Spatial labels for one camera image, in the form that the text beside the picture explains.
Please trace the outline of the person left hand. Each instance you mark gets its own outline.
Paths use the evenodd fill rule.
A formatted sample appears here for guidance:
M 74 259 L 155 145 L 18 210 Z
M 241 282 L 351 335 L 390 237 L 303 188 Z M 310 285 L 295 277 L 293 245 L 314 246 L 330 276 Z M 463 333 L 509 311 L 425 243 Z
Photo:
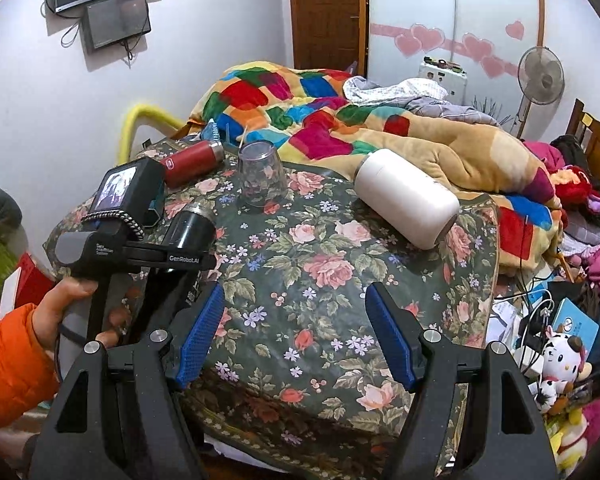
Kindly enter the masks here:
M 63 278 L 33 310 L 31 315 L 33 333 L 50 358 L 55 354 L 59 326 L 66 310 L 76 301 L 90 299 L 97 287 L 94 281 Z M 105 348 L 111 348 L 118 343 L 131 321 L 132 315 L 125 306 L 116 307 L 109 313 L 107 329 L 99 333 L 95 339 Z

